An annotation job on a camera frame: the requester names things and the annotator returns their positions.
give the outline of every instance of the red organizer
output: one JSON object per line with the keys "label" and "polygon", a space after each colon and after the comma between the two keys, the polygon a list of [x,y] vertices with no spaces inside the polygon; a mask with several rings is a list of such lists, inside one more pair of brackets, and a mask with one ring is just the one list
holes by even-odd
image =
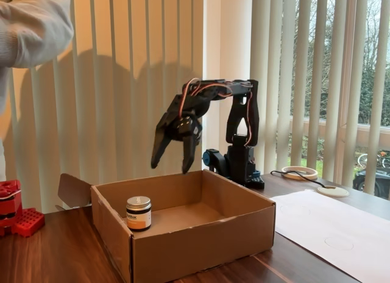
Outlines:
{"label": "red organizer", "polygon": [[35,208],[23,209],[18,221],[11,227],[12,233],[29,237],[44,225],[44,215]]}
{"label": "red organizer", "polygon": [[43,225],[42,213],[22,208],[20,182],[0,182],[0,237],[9,233],[29,237]]}

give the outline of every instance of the black robotic arm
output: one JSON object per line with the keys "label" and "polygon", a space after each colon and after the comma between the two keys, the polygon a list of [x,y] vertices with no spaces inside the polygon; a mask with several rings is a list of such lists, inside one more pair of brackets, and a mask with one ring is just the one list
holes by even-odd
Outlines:
{"label": "black robotic arm", "polygon": [[[157,124],[152,168],[157,167],[171,140],[176,140],[183,142],[182,171],[186,173],[194,162],[195,148],[202,135],[202,126],[198,118],[206,114],[211,101],[233,97],[226,131],[226,142],[232,145],[225,156],[217,150],[207,150],[204,162],[211,170],[216,169],[220,175],[239,184],[251,185],[254,182],[255,187],[263,187],[264,183],[262,185],[256,183],[260,173],[255,169],[253,154],[253,147],[257,144],[259,122],[257,88],[258,82],[255,80],[230,82],[192,79],[186,83],[183,86],[183,93],[175,96]],[[246,135],[237,134],[242,119],[246,123]]]}

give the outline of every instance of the white paper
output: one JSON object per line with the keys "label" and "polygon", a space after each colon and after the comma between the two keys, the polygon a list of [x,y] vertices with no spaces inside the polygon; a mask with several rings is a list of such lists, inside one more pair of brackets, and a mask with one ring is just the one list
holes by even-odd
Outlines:
{"label": "white paper", "polygon": [[390,221],[312,190],[272,200],[276,232],[361,282],[390,282]]}

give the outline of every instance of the jar label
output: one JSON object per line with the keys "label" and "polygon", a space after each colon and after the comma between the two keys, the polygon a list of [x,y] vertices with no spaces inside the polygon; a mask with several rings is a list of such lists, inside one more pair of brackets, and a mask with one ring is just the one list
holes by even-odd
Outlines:
{"label": "jar label", "polygon": [[151,211],[143,214],[127,213],[127,227],[132,229],[144,229],[151,225]]}

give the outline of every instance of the black wire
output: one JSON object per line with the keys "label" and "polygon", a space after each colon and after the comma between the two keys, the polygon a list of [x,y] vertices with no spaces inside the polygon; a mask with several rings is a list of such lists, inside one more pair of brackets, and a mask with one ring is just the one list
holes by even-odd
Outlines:
{"label": "black wire", "polygon": [[271,174],[273,175],[273,172],[276,172],[276,173],[280,173],[280,174],[287,174],[287,173],[296,173],[298,174],[300,177],[302,177],[303,179],[307,180],[307,181],[311,181],[311,182],[314,182],[315,184],[318,184],[320,185],[321,187],[325,188],[325,186],[323,184],[321,184],[319,181],[314,181],[312,179],[308,179],[307,177],[303,176],[299,171],[295,171],[295,170],[288,170],[288,171],[277,171],[277,170],[272,170],[271,171]]}

